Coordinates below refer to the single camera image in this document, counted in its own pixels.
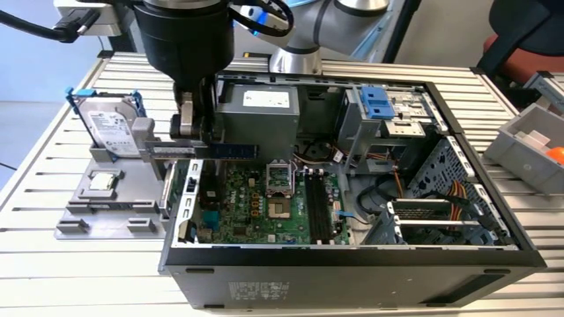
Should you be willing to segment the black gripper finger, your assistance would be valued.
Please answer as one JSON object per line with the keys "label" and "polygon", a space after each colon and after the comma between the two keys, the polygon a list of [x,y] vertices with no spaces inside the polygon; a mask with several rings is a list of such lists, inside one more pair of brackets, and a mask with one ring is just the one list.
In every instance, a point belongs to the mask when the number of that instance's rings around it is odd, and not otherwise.
{"label": "black gripper finger", "polygon": [[175,142],[171,159],[226,159],[226,145],[217,141],[214,110],[217,78],[203,77],[187,88],[173,83],[178,113],[170,119],[170,139]]}

